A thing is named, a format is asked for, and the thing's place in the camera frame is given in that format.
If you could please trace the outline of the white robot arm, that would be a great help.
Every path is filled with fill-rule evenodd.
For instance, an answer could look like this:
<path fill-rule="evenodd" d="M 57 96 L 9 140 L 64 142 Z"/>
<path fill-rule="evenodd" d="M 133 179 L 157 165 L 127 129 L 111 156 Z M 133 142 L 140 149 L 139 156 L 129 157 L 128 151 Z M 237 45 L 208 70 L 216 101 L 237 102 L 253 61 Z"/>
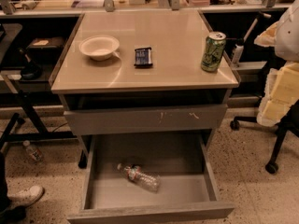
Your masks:
<path fill-rule="evenodd" d="M 270 69 L 258 109 L 257 122 L 272 127 L 299 100 L 299 0 L 258 35 L 254 44 L 273 47 L 275 55 L 285 62 L 280 68 Z"/>

